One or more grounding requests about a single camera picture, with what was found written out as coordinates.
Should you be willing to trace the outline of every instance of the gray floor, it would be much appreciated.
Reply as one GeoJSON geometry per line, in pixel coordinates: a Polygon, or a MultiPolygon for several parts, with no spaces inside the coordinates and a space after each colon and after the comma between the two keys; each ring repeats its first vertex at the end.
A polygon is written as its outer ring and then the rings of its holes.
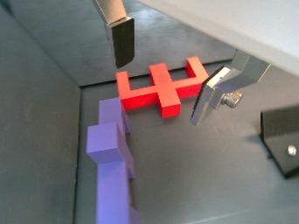
{"type": "Polygon", "coordinates": [[[92,0],[9,0],[13,15],[45,52],[80,86],[111,81],[116,71],[148,74],[148,65],[183,67],[198,55],[204,63],[230,60],[235,49],[135,0],[126,9],[135,19],[135,60],[116,70],[104,24],[92,0]]]}
{"type": "MultiPolygon", "coordinates": [[[[211,74],[219,65],[206,67],[211,74]]],[[[150,85],[148,78],[132,82],[135,88],[150,85]]],[[[200,127],[190,122],[195,97],[182,101],[182,115],[174,118],[163,119],[158,106],[127,112],[142,224],[298,223],[299,176],[286,180],[267,158],[259,114],[299,103],[299,79],[271,67],[242,92],[238,108],[222,106],[200,127]]],[[[96,166],[85,155],[87,127],[98,123],[99,100],[112,97],[115,83],[81,91],[77,224],[95,224],[96,166]]]]}

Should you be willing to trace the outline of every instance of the purple toy block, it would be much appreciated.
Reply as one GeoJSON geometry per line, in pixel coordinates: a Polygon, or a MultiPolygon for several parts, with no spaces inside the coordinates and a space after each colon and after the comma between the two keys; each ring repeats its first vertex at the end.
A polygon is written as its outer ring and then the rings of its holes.
{"type": "Polygon", "coordinates": [[[115,122],[88,127],[87,153],[98,165],[126,160],[130,178],[136,177],[135,162],[127,147],[126,136],[115,122]]]}
{"type": "Polygon", "coordinates": [[[139,224],[131,206],[134,158],[127,147],[127,113],[119,98],[99,102],[100,125],[88,127],[87,153],[98,164],[98,224],[139,224]]]}
{"type": "Polygon", "coordinates": [[[134,224],[127,165],[124,162],[98,167],[98,224],[134,224]]]}
{"type": "Polygon", "coordinates": [[[130,133],[127,112],[119,98],[99,102],[99,123],[116,122],[123,134],[130,133]]]}

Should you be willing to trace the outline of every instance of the screw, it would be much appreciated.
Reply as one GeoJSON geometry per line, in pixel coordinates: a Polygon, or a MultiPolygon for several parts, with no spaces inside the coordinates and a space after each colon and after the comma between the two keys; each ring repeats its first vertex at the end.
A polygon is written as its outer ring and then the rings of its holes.
{"type": "Polygon", "coordinates": [[[290,155],[290,156],[295,156],[295,154],[296,154],[296,148],[292,146],[292,145],[288,145],[288,148],[287,148],[287,154],[290,155]]]}
{"type": "Polygon", "coordinates": [[[243,97],[240,92],[232,92],[230,94],[224,94],[222,98],[222,104],[227,104],[232,109],[239,105],[239,101],[243,97]]]}

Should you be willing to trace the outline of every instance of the red toy block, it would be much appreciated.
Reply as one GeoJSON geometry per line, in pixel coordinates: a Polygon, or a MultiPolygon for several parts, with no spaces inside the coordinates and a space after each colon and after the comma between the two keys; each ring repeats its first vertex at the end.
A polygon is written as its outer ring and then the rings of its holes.
{"type": "Polygon", "coordinates": [[[198,95],[202,83],[208,78],[198,57],[187,59],[186,70],[190,78],[172,80],[164,63],[150,66],[154,85],[134,90],[130,87],[127,71],[116,73],[118,92],[126,110],[159,103],[163,117],[178,116],[182,111],[180,98],[198,95]]]}

